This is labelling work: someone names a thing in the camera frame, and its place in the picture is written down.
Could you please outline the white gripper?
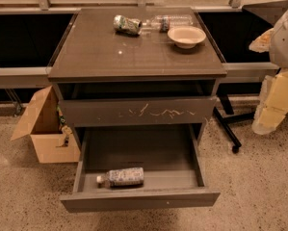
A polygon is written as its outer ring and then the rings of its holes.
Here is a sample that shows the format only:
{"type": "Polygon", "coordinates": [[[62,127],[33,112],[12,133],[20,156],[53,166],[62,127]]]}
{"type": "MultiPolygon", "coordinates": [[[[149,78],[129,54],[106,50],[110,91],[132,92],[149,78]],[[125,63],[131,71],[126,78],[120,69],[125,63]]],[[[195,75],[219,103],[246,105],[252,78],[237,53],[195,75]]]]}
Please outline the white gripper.
{"type": "MultiPolygon", "coordinates": [[[[269,51],[272,63],[288,68],[288,10],[274,28],[251,42],[249,50],[257,53],[269,51]]],[[[265,77],[259,101],[251,128],[258,135],[270,134],[288,114],[288,69],[282,69],[274,77],[265,77]]]]}

